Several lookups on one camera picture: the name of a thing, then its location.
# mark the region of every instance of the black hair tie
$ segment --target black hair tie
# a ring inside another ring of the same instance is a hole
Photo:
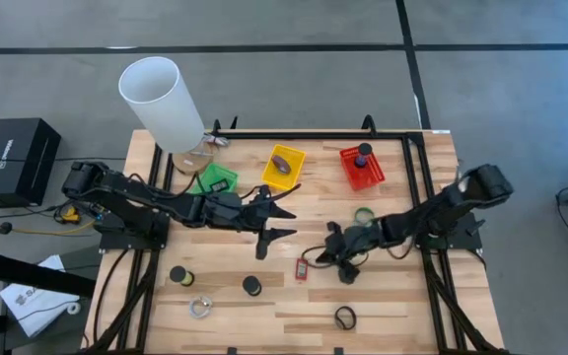
[[[342,310],[347,311],[350,316],[352,317],[352,324],[350,324],[349,326],[345,324],[345,322],[343,321],[343,319],[341,319],[341,317],[339,316],[339,312],[341,312]],[[350,330],[353,329],[356,326],[356,314],[354,313],[354,310],[352,310],[351,308],[347,307],[347,306],[343,306],[340,307],[338,310],[336,310],[336,312],[334,313],[334,321],[336,322],[336,325],[343,329],[343,330]]]

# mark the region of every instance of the silver tape roll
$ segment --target silver tape roll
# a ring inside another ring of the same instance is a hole
[[[81,307],[79,303],[73,303],[67,306],[67,313],[72,316],[78,315],[80,313],[80,309]]]
[[[195,309],[196,305],[205,307],[205,311],[198,313]],[[189,314],[195,319],[202,319],[209,316],[212,312],[212,300],[208,297],[200,296],[189,302]]]

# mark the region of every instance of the black case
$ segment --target black case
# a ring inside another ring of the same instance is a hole
[[[41,205],[59,144],[41,118],[0,119],[0,208]]]

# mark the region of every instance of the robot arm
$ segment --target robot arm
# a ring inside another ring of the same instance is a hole
[[[233,192],[172,194],[134,179],[133,176],[125,177],[103,163],[76,162],[63,184],[62,192],[70,199],[97,203],[111,214],[117,215],[123,222],[124,233],[145,234],[153,230],[160,212],[189,228],[207,226],[257,233],[256,258],[264,259],[270,242],[297,232],[265,229],[269,217],[296,218],[294,214],[275,204],[276,199],[296,188],[271,196],[268,186],[260,186],[255,198],[249,204],[243,204],[241,198]],[[96,226],[96,229],[103,231],[102,225]]]
[[[331,234],[316,262],[337,265],[341,282],[351,284],[359,270],[349,260],[357,254],[399,246],[409,236],[444,237],[470,210],[501,204],[513,191],[499,168],[480,166],[415,208],[376,218],[371,226],[353,226],[341,232],[339,225],[329,222]]]

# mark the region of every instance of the concrete floor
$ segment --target concrete floor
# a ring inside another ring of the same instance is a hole
[[[568,42],[564,1],[406,3],[416,44]],[[0,47],[402,42],[391,0],[143,4],[0,0]],[[208,126],[239,115],[246,128],[357,127],[369,113],[381,128],[419,127],[401,51],[164,55],[180,66]],[[116,83],[143,56],[0,55],[0,118],[43,117],[63,135],[59,157],[123,157],[141,123]],[[516,188],[505,205],[479,213],[507,348],[568,354],[568,232],[553,198],[568,186],[568,51],[418,52],[417,59],[432,127],[453,131],[465,169],[498,164]],[[64,200],[58,190],[68,169],[57,163],[46,204]],[[54,228],[40,216],[16,222]],[[0,235],[0,253],[36,261],[97,242]],[[59,342],[20,352],[71,351],[79,338]]]

